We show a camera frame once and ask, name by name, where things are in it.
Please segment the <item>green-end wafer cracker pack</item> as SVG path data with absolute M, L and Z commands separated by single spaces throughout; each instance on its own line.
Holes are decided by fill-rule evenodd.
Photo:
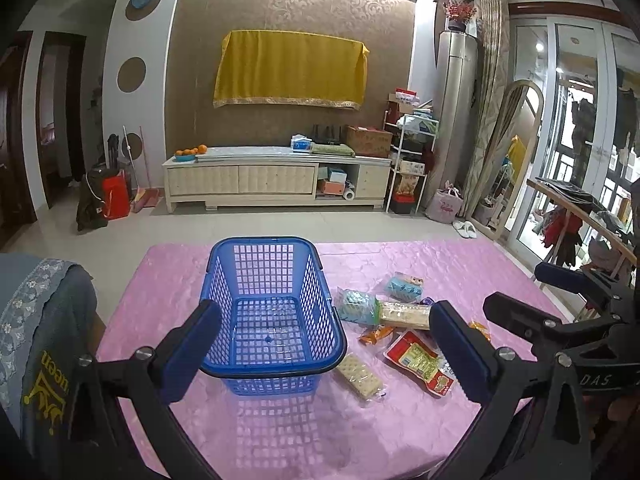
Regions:
M 425 304 L 403 304 L 397 301 L 378 301 L 378 322 L 384 326 L 430 329 L 431 307 Z

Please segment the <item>red yellow snack pouch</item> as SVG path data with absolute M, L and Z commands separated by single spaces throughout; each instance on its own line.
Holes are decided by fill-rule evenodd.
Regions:
M 433 396 L 448 396 L 456 376 L 444 356 L 414 330 L 404 330 L 385 350 L 385 359 L 411 374 Z

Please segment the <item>light blue egg-yolk pastry bag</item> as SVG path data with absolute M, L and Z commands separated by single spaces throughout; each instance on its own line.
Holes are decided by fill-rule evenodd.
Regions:
M 387 281 L 385 290 L 387 295 L 395 300 L 404 302 L 405 304 L 414 304 L 421 300 L 423 286 L 423 278 L 396 272 Z

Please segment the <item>orange cartoon snack bar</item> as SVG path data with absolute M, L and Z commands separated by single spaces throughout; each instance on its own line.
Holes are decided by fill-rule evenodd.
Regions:
M 375 346 L 383 339 L 392 336 L 394 331 L 395 329 L 393 328 L 393 326 L 378 326 L 373 330 L 368 330 L 367 332 L 363 333 L 358 338 L 358 341 L 360 342 L 360 344 L 370 344 L 370 346 Z

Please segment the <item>clear pack blue biscuits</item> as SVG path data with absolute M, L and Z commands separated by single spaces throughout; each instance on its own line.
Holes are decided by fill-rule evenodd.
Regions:
M 368 292 L 338 288 L 334 306 L 342 321 L 359 325 L 378 325 L 378 300 Z

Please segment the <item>clear pack square crackers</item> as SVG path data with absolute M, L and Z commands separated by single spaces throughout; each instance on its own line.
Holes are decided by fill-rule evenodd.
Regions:
M 386 396 L 382 379 L 356 354 L 347 353 L 335 370 L 337 376 L 360 400 L 372 401 Z

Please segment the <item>white slippers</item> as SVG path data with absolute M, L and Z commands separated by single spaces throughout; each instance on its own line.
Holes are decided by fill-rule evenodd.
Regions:
M 471 221 L 454 220 L 452 227 L 463 238 L 468 240 L 475 240 L 477 238 L 477 232 L 475 226 Z

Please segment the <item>pink quilted table cover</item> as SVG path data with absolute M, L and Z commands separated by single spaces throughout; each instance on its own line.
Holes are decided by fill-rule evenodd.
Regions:
M 320 244 L 235 237 L 151 248 L 100 344 L 101 361 L 157 352 L 202 301 L 213 309 L 157 372 L 160 397 L 225 479 L 387 479 L 443 460 L 478 407 L 413 323 L 375 344 L 390 290 L 449 302 L 522 359 L 529 344 L 488 321 L 502 292 L 560 310 L 484 240 Z

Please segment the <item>grey lace-trimmed cloth chair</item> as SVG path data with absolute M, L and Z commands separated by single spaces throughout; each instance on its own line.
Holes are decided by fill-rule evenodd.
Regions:
M 95 316 L 92 277 L 79 264 L 1 256 L 1 421 L 51 479 L 61 477 L 61 425 Z

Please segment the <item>arched standing mirror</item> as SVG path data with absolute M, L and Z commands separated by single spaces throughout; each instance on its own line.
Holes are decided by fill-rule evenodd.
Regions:
M 498 240 L 533 162 L 544 111 L 540 88 L 528 79 L 509 84 L 489 139 L 470 218 L 490 240 Z

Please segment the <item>blue plastic basket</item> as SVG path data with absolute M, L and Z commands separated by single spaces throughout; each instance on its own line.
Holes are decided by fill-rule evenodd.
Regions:
M 210 251 L 201 296 L 221 308 L 201 370 L 237 396 L 313 394 L 344 359 L 347 338 L 309 240 L 221 240 Z

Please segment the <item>silver standing air conditioner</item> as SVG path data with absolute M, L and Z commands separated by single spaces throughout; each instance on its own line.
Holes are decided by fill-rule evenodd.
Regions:
M 434 168 L 428 175 L 425 203 L 439 188 L 457 181 L 465 144 L 477 69 L 477 42 L 465 32 L 445 30 L 439 36 L 436 87 L 433 101 L 438 121 Z

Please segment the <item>cream TV cabinet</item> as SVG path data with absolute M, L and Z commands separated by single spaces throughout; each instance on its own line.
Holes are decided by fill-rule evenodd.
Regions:
M 383 207 L 387 158 L 295 153 L 283 146 L 209 148 L 192 162 L 163 163 L 167 210 L 201 203 L 226 207 Z M 355 189 L 344 200 L 345 188 Z

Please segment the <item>plate of oranges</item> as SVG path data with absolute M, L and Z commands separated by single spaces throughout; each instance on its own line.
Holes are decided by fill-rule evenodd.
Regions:
M 174 159 L 176 162 L 192 162 L 198 155 L 205 155 L 208 151 L 208 146 L 200 144 L 196 148 L 186 148 L 185 150 L 175 151 Z

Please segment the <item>blue tissue pack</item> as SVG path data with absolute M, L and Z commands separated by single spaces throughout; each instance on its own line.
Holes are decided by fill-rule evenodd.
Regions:
M 290 141 L 290 148 L 295 153 L 310 153 L 313 145 L 311 138 L 300 133 L 294 134 Z

